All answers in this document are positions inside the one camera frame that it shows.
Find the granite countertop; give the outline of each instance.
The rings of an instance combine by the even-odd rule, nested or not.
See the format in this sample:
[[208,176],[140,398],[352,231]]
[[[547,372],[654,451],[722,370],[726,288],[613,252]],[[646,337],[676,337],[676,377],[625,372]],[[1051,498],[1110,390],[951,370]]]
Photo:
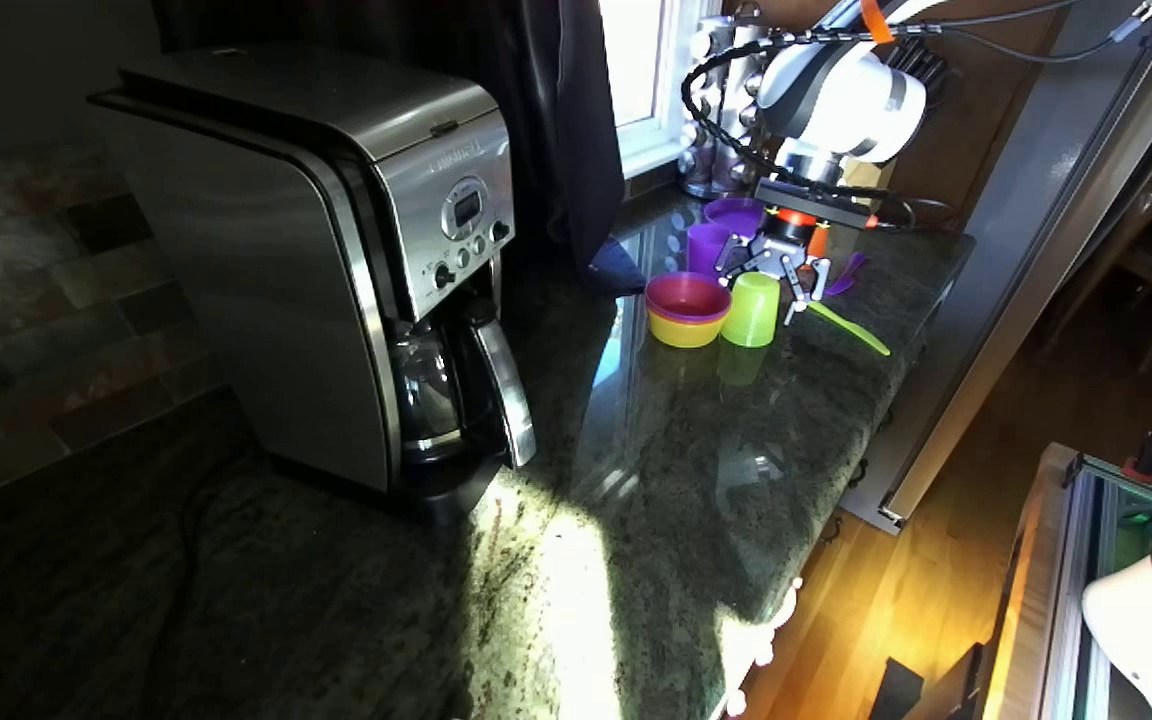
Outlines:
[[837,235],[874,261],[837,308],[892,362],[816,315],[673,354],[636,297],[512,268],[539,456],[465,524],[269,461],[224,392],[0,493],[0,715],[713,715],[960,248]]

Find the dark countertop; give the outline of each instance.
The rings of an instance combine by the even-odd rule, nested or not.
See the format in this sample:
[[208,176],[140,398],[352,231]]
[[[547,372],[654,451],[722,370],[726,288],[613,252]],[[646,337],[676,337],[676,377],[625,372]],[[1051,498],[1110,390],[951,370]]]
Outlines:
[[[636,225],[670,265],[679,217]],[[271,464],[232,398],[0,493],[0,715],[713,715],[889,414],[960,245],[869,252],[769,354],[512,268],[539,456],[456,527]]]

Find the wooden floor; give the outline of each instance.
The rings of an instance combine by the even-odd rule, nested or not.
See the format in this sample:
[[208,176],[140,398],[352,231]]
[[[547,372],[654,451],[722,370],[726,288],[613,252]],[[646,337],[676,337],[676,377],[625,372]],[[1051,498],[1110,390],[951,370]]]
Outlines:
[[840,519],[777,662],[750,680],[750,720],[869,720],[889,662],[935,680],[987,638],[1043,444],[1121,461],[1152,424],[1152,372],[1134,372],[1106,297],[1013,362],[901,537]]

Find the yellow cup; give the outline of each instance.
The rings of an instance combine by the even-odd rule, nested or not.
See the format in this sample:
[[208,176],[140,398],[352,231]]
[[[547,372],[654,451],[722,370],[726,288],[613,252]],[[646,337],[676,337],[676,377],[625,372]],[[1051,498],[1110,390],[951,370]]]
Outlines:
[[769,349],[780,324],[780,279],[764,272],[744,272],[733,283],[733,312],[726,342],[735,349]]

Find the window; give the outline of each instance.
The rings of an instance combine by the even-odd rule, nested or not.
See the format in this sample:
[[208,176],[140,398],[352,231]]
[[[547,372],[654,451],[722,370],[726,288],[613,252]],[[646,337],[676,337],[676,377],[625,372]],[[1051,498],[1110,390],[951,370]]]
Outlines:
[[722,0],[602,0],[625,176],[679,156],[690,46]]

